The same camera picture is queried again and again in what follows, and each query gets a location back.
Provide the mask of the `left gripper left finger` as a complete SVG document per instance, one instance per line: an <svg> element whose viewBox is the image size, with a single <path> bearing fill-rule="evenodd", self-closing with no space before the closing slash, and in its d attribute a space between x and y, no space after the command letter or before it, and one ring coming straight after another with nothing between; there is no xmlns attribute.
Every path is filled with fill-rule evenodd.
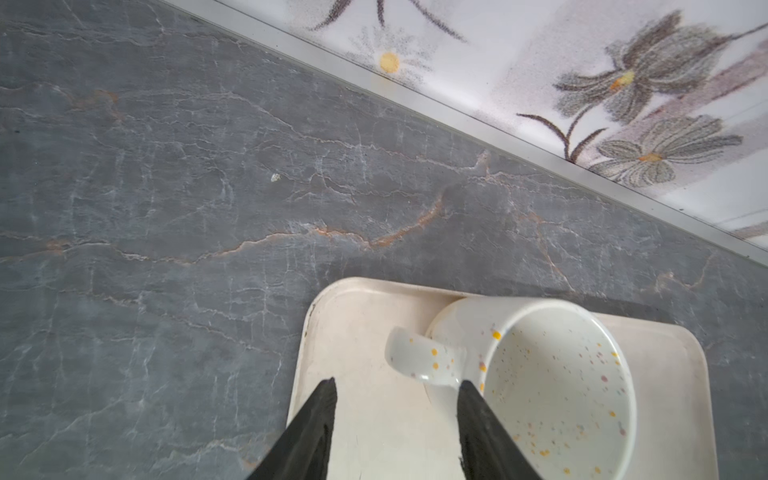
<svg viewBox="0 0 768 480"><path fill-rule="evenodd" d="M321 380L248 480L328 476L338 400L333 377Z"/></svg>

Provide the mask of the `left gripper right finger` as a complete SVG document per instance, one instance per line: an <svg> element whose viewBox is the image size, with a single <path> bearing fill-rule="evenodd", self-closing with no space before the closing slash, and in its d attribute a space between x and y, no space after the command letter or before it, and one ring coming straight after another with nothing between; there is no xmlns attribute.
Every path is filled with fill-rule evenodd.
<svg viewBox="0 0 768 480"><path fill-rule="evenodd" d="M459 387L456 418L467 480L541 478L469 380Z"/></svg>

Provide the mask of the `beige plastic tray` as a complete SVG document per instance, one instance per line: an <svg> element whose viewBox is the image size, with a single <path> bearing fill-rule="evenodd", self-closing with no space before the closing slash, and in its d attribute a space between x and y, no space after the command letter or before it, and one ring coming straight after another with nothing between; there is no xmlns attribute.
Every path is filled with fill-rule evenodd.
<svg viewBox="0 0 768 480"><path fill-rule="evenodd" d="M318 383L338 389L333 479L459 479L458 428L433 408L423 383L385 358L390 332L419 335L451 303L483 297L367 278L326 287L306 315L289 407L296 415ZM637 400L633 454L621 479L718 475L703 349L686 329L592 313L616 340Z"/></svg>

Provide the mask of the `white speckled mug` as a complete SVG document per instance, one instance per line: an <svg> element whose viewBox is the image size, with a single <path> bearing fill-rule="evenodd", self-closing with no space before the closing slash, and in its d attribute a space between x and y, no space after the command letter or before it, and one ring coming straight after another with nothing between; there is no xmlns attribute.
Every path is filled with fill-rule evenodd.
<svg viewBox="0 0 768 480"><path fill-rule="evenodd" d="M633 454L637 400L616 340L586 309L557 299L467 297L428 332L394 328L385 358L424 384L451 428L470 382L545 479L621 479Z"/></svg>

